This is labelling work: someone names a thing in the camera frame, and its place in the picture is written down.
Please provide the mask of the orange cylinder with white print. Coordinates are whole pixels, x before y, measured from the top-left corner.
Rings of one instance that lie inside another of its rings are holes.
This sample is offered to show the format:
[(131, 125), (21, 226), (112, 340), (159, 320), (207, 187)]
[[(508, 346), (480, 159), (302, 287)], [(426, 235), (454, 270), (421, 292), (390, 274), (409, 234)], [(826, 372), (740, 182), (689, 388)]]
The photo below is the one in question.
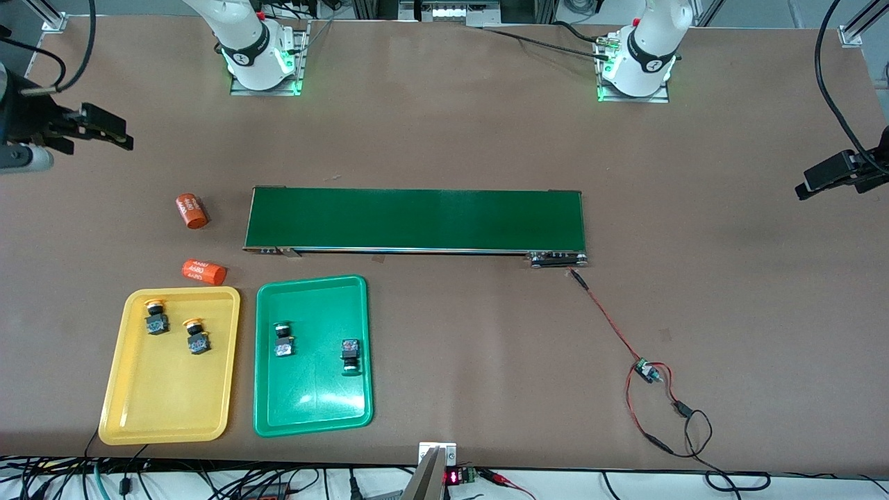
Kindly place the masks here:
[(184, 278), (191, 281), (210, 285), (211, 287), (219, 287), (226, 280), (228, 270), (216, 263), (206, 262), (206, 260), (188, 259), (181, 267), (181, 274)]
[(190, 230), (200, 230), (209, 222), (209, 218), (204, 212), (202, 203), (198, 197), (192, 193), (183, 193), (176, 199), (176, 208), (180, 212), (184, 224)]

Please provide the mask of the yellow push button switch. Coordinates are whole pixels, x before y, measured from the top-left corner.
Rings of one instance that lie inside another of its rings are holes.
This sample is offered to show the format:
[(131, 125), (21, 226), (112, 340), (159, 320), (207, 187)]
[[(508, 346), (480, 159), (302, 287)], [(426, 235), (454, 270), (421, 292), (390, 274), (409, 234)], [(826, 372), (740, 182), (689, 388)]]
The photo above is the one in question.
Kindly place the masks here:
[(212, 349), (208, 333), (204, 329), (203, 320), (200, 317), (192, 317), (182, 323), (188, 334), (188, 351), (199, 355)]
[(150, 335), (160, 335), (169, 332), (169, 317), (165, 310), (165, 302), (162, 299), (149, 299), (144, 304), (146, 308), (145, 326)]

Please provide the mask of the yellow plastic tray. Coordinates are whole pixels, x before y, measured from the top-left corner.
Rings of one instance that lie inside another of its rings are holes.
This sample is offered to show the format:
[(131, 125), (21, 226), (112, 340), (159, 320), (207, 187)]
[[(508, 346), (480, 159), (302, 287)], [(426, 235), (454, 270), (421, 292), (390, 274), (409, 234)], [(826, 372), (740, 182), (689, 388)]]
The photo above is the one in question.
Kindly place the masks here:
[[(162, 299), (169, 332), (150, 335), (145, 303)], [(240, 294), (232, 287), (140, 289), (127, 298), (99, 419), (111, 446), (210, 441), (226, 429)], [(182, 323), (203, 320), (210, 349), (191, 354)]]

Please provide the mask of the red black power lead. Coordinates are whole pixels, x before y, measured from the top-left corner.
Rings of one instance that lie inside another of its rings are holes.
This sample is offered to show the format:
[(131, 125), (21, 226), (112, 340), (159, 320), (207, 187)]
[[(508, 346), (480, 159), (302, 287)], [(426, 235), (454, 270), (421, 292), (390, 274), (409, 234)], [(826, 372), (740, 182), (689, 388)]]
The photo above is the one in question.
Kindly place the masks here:
[[(713, 490), (714, 492), (730, 494), (734, 500), (743, 500), (743, 494), (745, 493), (756, 493), (768, 490), (768, 488), (772, 486), (772, 476), (769, 475), (767, 472), (755, 472), (755, 474), (752, 474), (752, 477), (757, 478), (759, 482), (753, 484), (752, 486), (742, 486), (729, 472), (718, 468), (713, 463), (708, 462), (702, 458), (702, 453), (705, 452), (709, 442), (711, 442), (713, 438), (713, 424), (711, 419), (709, 419), (708, 415), (704, 411), (692, 408), (692, 406), (687, 405), (685, 402), (681, 401), (680, 398), (677, 398), (673, 384), (673, 371), (669, 366), (667, 366), (663, 362), (649, 362), (655, 364), (655, 367), (660, 370), (660, 374), (661, 377), (663, 377), (663, 380), (658, 383), (664, 384), (665, 393), (667, 395), (667, 398), (669, 399), (670, 405), (683, 421), (683, 440), (685, 440), (685, 450), (677, 451), (673, 449), (673, 447), (664, 443), (663, 440), (658, 439), (658, 437), (654, 436), (653, 433), (648, 433), (648, 431), (645, 430), (644, 426), (642, 426), (642, 423), (639, 420), (638, 415), (636, 414), (635, 405), (631, 394), (633, 379), (635, 377), (641, 378), (634, 371), (634, 363), (632, 364), (631, 368), (629, 368), (629, 372), (626, 375), (626, 380), (624, 383), (624, 400), (632, 424), (635, 426), (635, 429), (639, 431), (639, 433), (641, 433), (641, 435), (648, 441), (648, 443), (654, 445), (655, 447), (657, 447), (658, 450), (666, 453), (668, 456), (672, 456), (673, 458), (692, 460), (696, 463), (699, 463), (699, 465), (703, 465), (703, 481), (705, 486), (709, 490)], [(696, 418), (699, 418), (703, 421), (706, 431), (703, 440), (699, 441), (698, 443), (694, 443), (691, 436), (691, 423)]]

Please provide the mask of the green conveyor belt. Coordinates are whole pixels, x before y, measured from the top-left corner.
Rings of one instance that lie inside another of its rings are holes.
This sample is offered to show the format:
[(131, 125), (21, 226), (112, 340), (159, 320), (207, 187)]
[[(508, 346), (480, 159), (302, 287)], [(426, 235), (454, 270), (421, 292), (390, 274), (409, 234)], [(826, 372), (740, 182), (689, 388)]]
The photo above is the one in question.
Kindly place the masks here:
[(588, 263), (582, 196), (564, 190), (256, 186), (242, 247), (523, 256), (536, 269)]

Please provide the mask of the green plastic tray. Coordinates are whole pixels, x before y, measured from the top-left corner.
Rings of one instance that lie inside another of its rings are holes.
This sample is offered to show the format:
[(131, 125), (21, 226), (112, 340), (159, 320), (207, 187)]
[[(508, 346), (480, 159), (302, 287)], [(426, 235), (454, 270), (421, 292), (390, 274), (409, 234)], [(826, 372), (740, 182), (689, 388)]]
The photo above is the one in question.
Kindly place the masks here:
[[(276, 357), (290, 321), (295, 354)], [(361, 342), (361, 374), (342, 375), (342, 341)], [(374, 417), (367, 284), (359, 275), (267, 283), (255, 310), (254, 430), (264, 439), (356, 429)]]

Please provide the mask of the red clip lead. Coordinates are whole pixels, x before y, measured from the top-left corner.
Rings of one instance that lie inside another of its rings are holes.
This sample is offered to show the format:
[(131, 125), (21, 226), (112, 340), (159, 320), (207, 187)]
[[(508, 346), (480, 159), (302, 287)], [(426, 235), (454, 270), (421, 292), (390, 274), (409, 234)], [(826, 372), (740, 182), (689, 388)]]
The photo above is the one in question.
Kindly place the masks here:
[(517, 484), (515, 484), (513, 481), (508, 480), (508, 478), (506, 478), (502, 474), (494, 472), (492, 469), (477, 468), (476, 472), (480, 478), (492, 482), (493, 484), (495, 484), (495, 486), (508, 488), (508, 490), (518, 491), (522, 494), (526, 494), (528, 497), (531, 498), (531, 500), (537, 500), (537, 497), (534, 496), (534, 494), (531, 493), (529, 490), (525, 490), (524, 488), (517, 486)]

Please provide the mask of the aluminium frame profile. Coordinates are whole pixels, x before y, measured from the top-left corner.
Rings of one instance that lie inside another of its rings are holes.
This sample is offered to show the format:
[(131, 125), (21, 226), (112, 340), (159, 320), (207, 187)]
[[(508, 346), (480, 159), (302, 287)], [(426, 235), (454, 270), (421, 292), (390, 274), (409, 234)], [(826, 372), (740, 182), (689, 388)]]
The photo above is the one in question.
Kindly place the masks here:
[(67, 14), (57, 9), (50, 0), (20, 0), (40, 19), (41, 31), (61, 33), (67, 25)]
[(863, 34), (889, 14), (889, 0), (869, 0), (854, 16), (841, 24), (838, 29), (843, 47), (860, 47)]

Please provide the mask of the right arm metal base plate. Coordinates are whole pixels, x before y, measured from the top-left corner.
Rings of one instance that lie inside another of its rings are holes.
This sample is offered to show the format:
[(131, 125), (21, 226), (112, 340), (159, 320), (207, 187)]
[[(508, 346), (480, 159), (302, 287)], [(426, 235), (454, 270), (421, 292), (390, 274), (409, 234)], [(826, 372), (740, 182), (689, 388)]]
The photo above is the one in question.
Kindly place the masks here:
[(267, 19), (263, 25), (269, 29), (269, 44), (251, 66), (239, 66), (236, 59), (224, 55), (231, 74), (231, 95), (301, 95), (312, 24), (294, 29)]

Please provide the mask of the aluminium frame with light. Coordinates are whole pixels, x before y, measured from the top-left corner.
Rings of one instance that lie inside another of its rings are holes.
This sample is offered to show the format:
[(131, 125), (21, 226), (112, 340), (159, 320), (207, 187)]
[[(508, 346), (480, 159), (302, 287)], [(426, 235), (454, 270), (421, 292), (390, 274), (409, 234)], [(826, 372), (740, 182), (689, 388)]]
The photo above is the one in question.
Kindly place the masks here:
[(562, 0), (342, 0), (356, 19), (465, 26), (549, 24)]

